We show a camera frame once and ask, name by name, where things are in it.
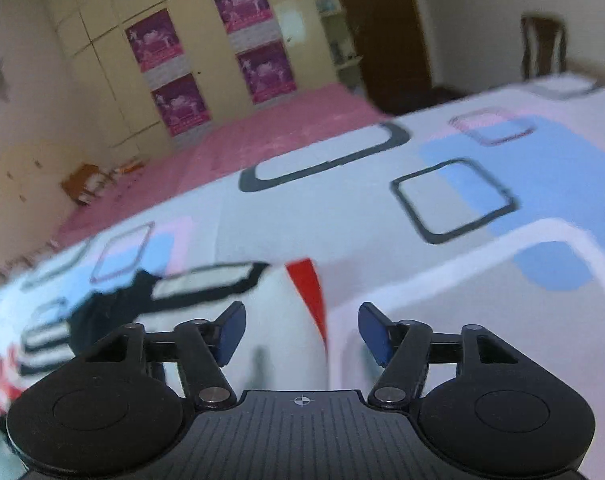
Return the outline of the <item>purple poster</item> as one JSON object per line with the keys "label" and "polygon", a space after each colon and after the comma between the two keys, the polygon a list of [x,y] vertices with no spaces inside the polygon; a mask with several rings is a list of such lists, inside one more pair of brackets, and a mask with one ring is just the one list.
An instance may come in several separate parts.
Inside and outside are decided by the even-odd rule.
{"label": "purple poster", "polygon": [[255,105],[297,90],[282,40],[246,50],[236,59]]}
{"label": "purple poster", "polygon": [[179,58],[184,53],[166,9],[134,23],[124,33],[142,73]]}
{"label": "purple poster", "polygon": [[214,0],[214,3],[229,35],[255,32],[259,37],[280,37],[268,0]]}
{"label": "purple poster", "polygon": [[207,124],[211,116],[192,74],[153,90],[152,96],[170,136]]}

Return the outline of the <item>lower right purple poster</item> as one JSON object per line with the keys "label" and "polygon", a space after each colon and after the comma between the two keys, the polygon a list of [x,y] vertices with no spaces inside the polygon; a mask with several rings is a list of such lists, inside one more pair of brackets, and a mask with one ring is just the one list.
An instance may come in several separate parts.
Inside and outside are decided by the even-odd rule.
{"label": "lower right purple poster", "polygon": [[246,50],[236,59],[255,105],[297,90],[282,40]]}

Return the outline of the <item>pink bed sheet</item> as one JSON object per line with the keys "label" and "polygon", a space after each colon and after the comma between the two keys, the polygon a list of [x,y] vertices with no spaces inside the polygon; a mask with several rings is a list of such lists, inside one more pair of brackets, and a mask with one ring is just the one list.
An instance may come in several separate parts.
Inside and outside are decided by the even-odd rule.
{"label": "pink bed sheet", "polygon": [[389,118],[341,84],[301,93],[118,178],[101,197],[78,207],[53,240],[60,248],[75,245],[193,188]]}

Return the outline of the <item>striped red black white sweater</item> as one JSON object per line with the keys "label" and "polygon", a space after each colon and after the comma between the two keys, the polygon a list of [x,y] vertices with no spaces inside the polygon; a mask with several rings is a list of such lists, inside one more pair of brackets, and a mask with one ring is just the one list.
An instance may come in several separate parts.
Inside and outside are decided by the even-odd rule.
{"label": "striped red black white sweater", "polygon": [[245,333],[225,373],[237,391],[327,387],[327,316],[311,260],[214,264],[166,276],[140,270],[119,287],[36,304],[0,355],[0,414],[120,326],[170,332],[186,321],[214,320],[234,301],[246,308]]}

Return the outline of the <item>wall shelf unit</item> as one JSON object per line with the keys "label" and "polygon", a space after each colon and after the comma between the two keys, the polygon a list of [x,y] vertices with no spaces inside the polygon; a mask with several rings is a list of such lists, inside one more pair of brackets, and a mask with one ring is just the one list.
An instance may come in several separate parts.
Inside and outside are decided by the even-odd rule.
{"label": "wall shelf unit", "polygon": [[315,3],[339,81],[354,94],[365,96],[360,70],[362,56],[353,43],[345,6],[341,0],[315,0]]}

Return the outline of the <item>dark brown door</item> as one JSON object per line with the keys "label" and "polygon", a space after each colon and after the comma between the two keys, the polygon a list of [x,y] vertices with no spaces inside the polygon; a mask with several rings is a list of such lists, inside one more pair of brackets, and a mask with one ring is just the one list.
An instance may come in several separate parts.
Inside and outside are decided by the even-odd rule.
{"label": "dark brown door", "polygon": [[341,0],[368,96],[387,114],[425,106],[432,90],[420,12],[415,0]]}

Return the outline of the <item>patterned white blue bedspread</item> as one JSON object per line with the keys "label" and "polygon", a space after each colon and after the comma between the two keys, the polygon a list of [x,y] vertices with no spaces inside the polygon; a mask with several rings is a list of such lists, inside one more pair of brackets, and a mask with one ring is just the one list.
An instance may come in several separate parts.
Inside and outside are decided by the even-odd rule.
{"label": "patterned white blue bedspread", "polygon": [[[0,355],[38,302],[304,259],[327,387],[198,408],[174,329],[129,323],[0,414],[0,479],[605,479],[605,84],[515,84],[167,200],[1,287]],[[433,330],[406,408],[368,402],[365,302]]]}

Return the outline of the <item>cream bed headboard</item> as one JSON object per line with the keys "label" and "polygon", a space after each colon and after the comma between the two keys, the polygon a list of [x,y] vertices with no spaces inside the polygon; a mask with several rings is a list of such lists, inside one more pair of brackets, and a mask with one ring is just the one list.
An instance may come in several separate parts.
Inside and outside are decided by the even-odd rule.
{"label": "cream bed headboard", "polygon": [[0,155],[0,262],[51,238],[75,208],[60,182],[83,164],[109,160],[53,141],[21,143]]}

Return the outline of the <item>upper right purple poster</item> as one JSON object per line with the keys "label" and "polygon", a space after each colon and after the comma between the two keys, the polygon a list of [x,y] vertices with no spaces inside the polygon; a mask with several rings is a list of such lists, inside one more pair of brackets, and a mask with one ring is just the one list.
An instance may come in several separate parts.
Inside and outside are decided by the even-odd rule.
{"label": "upper right purple poster", "polygon": [[268,0],[214,0],[214,3],[229,35],[255,32],[259,37],[280,37]]}

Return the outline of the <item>upper left purple poster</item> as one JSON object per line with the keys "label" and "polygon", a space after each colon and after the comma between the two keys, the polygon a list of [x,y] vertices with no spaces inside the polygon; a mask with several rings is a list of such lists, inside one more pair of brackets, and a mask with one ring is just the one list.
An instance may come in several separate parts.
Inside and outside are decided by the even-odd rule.
{"label": "upper left purple poster", "polygon": [[134,23],[124,33],[142,73],[179,58],[184,53],[166,9]]}

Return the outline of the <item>cream wardrobe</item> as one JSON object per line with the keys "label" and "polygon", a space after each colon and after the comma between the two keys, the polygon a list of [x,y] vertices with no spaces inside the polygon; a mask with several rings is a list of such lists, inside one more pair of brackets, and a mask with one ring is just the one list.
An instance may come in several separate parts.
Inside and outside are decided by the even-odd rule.
{"label": "cream wardrobe", "polygon": [[[315,0],[268,0],[278,38],[255,32],[229,35],[214,0],[45,0],[58,40],[110,154],[160,156],[188,145],[211,128],[337,79]],[[124,31],[162,9],[170,15],[184,53],[142,73]],[[236,56],[282,40],[297,90],[255,105]],[[152,91],[192,74],[211,121],[170,136]]]}

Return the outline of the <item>lower left purple poster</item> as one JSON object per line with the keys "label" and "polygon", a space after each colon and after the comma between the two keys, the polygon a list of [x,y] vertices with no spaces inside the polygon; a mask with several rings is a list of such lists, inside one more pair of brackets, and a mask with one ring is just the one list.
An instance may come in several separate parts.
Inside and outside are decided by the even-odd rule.
{"label": "lower left purple poster", "polygon": [[170,136],[207,124],[211,116],[192,74],[153,90],[152,96]]}

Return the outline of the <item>dark wooden chair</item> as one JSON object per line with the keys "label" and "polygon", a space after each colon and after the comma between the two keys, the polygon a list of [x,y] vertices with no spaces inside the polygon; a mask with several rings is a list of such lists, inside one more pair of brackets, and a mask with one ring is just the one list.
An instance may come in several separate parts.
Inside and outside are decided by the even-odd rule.
{"label": "dark wooden chair", "polygon": [[554,14],[527,12],[521,16],[524,80],[561,74],[567,70],[565,21]]}

